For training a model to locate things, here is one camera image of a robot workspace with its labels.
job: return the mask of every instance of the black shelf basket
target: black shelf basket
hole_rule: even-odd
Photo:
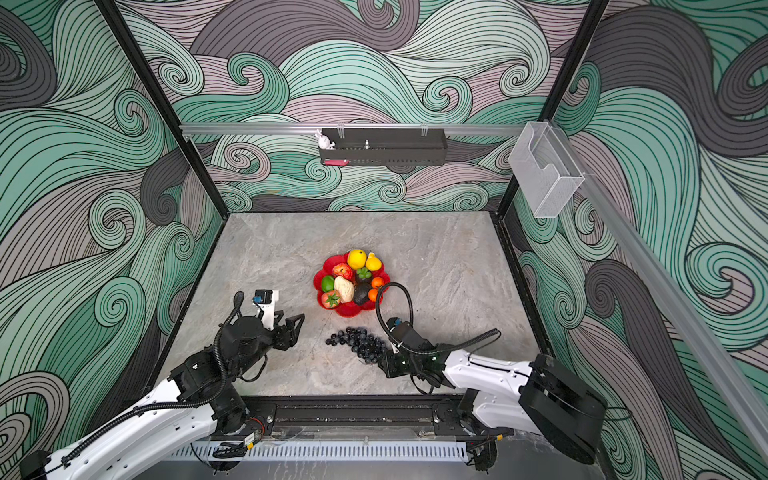
[[[344,138],[336,128],[323,129],[323,135],[336,144],[333,150],[319,149],[323,164],[347,161],[348,165],[389,167],[442,165],[448,150],[442,129],[347,128],[343,133]]]

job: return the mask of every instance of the yellow lemon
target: yellow lemon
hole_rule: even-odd
[[[382,267],[382,261],[376,258],[376,255],[374,255],[373,252],[369,253],[368,260],[366,261],[366,268],[372,272],[375,272],[381,267]]]
[[[366,253],[362,250],[352,250],[346,258],[346,264],[353,270],[363,268],[366,265]]]

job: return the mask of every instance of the red plate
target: red plate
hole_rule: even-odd
[[[315,290],[317,290],[317,303],[320,306],[323,306],[323,302],[321,301],[321,298],[323,297],[323,289],[320,288],[320,284],[323,281],[323,277],[325,275],[333,276],[333,267],[338,265],[339,263],[346,263],[346,258],[349,256],[349,252],[345,253],[344,255],[334,255],[333,257],[329,257],[328,260],[323,263],[323,269],[315,274],[315,278],[313,279],[312,283],[315,286]],[[389,283],[389,275],[384,271],[384,263],[382,262],[382,267],[378,269],[373,273],[373,278],[376,278],[378,276],[382,277],[382,280],[384,280],[384,284]],[[360,312],[363,310],[373,310],[376,308],[376,304],[370,300],[365,302],[363,305],[358,305],[354,302],[347,302],[342,303],[336,308],[332,309],[326,309],[326,310],[333,310],[336,313],[338,313],[340,316],[344,316],[346,318],[351,318],[353,316],[357,316]]]

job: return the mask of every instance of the swirl pattern wallpaper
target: swirl pattern wallpaper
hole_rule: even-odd
[[[767,58],[768,2],[652,0],[602,20],[555,117],[766,400]],[[547,220],[514,205],[556,356],[634,412],[604,426],[618,478],[768,478],[590,200]]]
[[[126,408],[221,225],[92,0],[0,2],[0,475]]]
[[[521,124],[588,0],[118,0],[183,122]],[[615,12],[644,0],[620,0]],[[516,138],[443,166],[326,167],[313,137],[201,135],[232,211],[495,210]]]

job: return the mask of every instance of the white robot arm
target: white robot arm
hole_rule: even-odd
[[[400,285],[390,283],[382,291],[388,286]],[[232,381],[242,378],[262,357],[266,365],[269,349],[285,350],[295,345],[303,322],[300,315],[281,325],[282,312],[271,315],[273,305],[270,308],[277,294],[270,293],[257,290],[254,303],[260,308],[259,316],[241,316],[243,295],[239,292],[235,308],[212,346],[188,357],[167,381],[116,417],[120,421],[113,419],[56,452],[28,455],[22,460],[22,480],[128,480],[194,440],[214,433],[241,439],[255,432],[257,427],[250,424]],[[498,330],[459,346],[433,346],[411,322],[391,318],[384,323],[379,301],[376,313],[393,346],[379,361],[388,378],[410,374],[433,387],[465,389],[458,410],[460,423],[469,435],[487,436],[492,429],[524,430],[543,435],[579,462],[594,462],[605,401],[557,361],[539,355],[534,362],[510,362],[473,355],[462,348],[477,343],[478,338],[491,338]],[[229,324],[235,316],[238,319]],[[216,349],[225,359],[225,377],[217,368]],[[222,378],[226,380],[223,393],[211,398]],[[200,399],[210,401],[184,408],[188,403],[199,404]],[[155,404],[174,407],[153,409]],[[239,448],[249,448],[248,438],[239,441]]]

